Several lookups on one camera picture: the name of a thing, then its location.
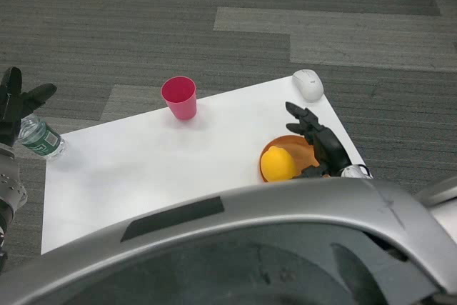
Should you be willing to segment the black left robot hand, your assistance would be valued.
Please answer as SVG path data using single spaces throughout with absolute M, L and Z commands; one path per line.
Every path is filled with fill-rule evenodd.
M 1 143 L 12 147 L 18 139 L 21 120 L 42 107 L 57 87 L 42 84 L 31 91 L 22 91 L 22 73 L 18 67 L 9 67 L 1 79 Z

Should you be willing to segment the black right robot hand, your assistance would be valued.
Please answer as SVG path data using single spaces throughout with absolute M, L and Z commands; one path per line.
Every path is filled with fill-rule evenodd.
M 313 155 L 318 166 L 309 166 L 303 169 L 295 179 L 317 178 L 323 176 L 344 177 L 356 179 L 372 179 L 373 176 L 364 164 L 354 164 L 343 144 L 334 132 L 319 124 L 318 117 L 308 108 L 291 103 L 285 103 L 286 110 L 295 119 L 297 124 L 289 123 L 286 128 L 304 137 L 313 147 Z

